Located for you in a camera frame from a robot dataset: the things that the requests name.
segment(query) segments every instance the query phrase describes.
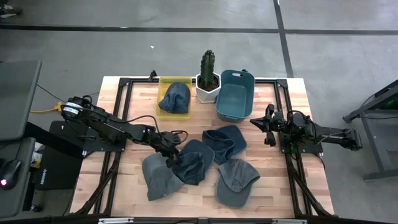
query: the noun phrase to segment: gray floor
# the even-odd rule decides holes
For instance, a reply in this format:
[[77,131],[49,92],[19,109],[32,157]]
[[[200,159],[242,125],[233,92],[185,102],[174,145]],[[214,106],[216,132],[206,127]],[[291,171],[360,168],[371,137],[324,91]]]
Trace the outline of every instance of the gray floor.
[[[73,26],[276,28],[271,0],[11,0],[25,9],[2,22]],[[393,0],[280,0],[289,29],[398,29]],[[348,127],[341,119],[369,95],[398,78],[398,36],[287,35],[295,77],[305,79],[314,120]],[[248,69],[257,77],[286,77],[278,34],[141,32],[39,32],[0,30],[0,60],[43,61],[39,83],[67,99],[99,91],[105,75],[195,75],[207,49],[215,71]],[[57,101],[38,89],[35,110]],[[59,114],[31,114],[48,129]],[[352,124],[363,131],[359,122]],[[363,182],[377,171],[364,149],[351,152],[323,144],[335,213],[345,218],[398,222],[398,177]],[[60,215],[71,192],[42,196],[43,214]],[[52,203],[59,198],[64,203]]]

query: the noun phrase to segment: plant pot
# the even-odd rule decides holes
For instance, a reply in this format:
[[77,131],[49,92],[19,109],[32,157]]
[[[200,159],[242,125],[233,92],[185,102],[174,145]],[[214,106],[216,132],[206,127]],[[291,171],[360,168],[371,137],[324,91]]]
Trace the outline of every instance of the plant pot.
[[221,77],[217,73],[213,73],[213,75],[218,79],[218,87],[211,91],[202,90],[198,86],[200,73],[196,75],[197,97],[200,100],[200,103],[214,103],[216,101],[217,95],[221,89]]

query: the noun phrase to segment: blue bin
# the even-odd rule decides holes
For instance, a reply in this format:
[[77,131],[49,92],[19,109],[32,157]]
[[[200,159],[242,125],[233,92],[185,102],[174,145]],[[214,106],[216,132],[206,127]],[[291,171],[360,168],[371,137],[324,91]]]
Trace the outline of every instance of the blue bin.
[[217,116],[230,122],[242,122],[253,110],[256,79],[248,72],[225,70],[217,96]]

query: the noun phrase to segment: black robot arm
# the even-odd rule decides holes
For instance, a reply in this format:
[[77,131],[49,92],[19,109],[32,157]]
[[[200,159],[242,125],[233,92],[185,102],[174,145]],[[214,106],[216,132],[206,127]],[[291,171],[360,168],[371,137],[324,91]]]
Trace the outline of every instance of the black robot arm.
[[168,167],[172,167],[178,161],[178,150],[175,147],[182,143],[178,134],[187,134],[185,131],[159,133],[157,124],[156,127],[130,124],[128,121],[121,120],[104,109],[92,105],[90,100],[77,96],[68,99],[63,107],[62,116],[66,121],[83,123],[94,129],[102,141],[110,144],[118,144],[129,139],[136,144],[153,147],[156,152],[168,157],[166,162]]
[[269,104],[264,117],[250,120],[262,132],[267,133],[265,144],[276,145],[272,133],[275,131],[281,133],[283,143],[293,151],[320,152],[318,151],[320,147],[317,146],[321,142],[339,144],[352,151],[362,148],[359,134],[353,129],[322,127],[314,123],[309,116],[294,110],[287,113],[287,120],[285,120],[282,112],[274,112],[274,110],[274,105]]

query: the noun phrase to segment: wooden table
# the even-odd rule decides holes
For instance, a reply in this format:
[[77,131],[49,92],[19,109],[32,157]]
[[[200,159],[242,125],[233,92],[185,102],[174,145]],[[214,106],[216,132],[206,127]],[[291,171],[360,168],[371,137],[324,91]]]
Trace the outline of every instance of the wooden table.
[[[112,113],[120,77],[104,77],[99,93],[98,106]],[[288,78],[289,93],[293,110],[311,115],[302,78]],[[124,97],[119,117],[123,110]],[[283,91],[280,90],[284,112],[286,112]],[[128,119],[150,114],[155,115],[157,84],[137,83],[132,89],[132,98]],[[201,139],[204,130],[216,129],[227,124],[216,117],[215,105],[199,104],[195,87],[192,88],[190,121],[159,121],[161,131],[184,129],[191,139]],[[218,178],[218,165],[213,163],[206,179],[199,186],[184,185],[178,192],[153,202],[148,201],[147,186],[142,174],[141,164],[145,157],[155,153],[148,146],[127,143],[119,166],[118,180],[114,195],[112,216],[129,217],[220,217],[220,218],[279,218],[293,217],[292,199],[285,157],[279,151],[279,145],[264,145],[265,134],[249,122],[251,118],[264,116],[269,103],[275,102],[272,85],[256,84],[253,112],[238,127],[248,142],[248,148],[240,155],[260,173],[261,178],[254,184],[248,204],[242,209],[231,209],[219,204],[215,199],[215,184]],[[136,123],[154,125],[153,120],[144,118]],[[103,152],[95,152],[83,161],[73,198],[71,212],[77,211],[89,199],[100,179]],[[303,154],[303,164],[307,185],[324,208],[333,213],[325,171],[319,158],[312,154]],[[103,206],[108,189],[104,191]],[[304,211],[301,190],[297,191],[300,208]]]

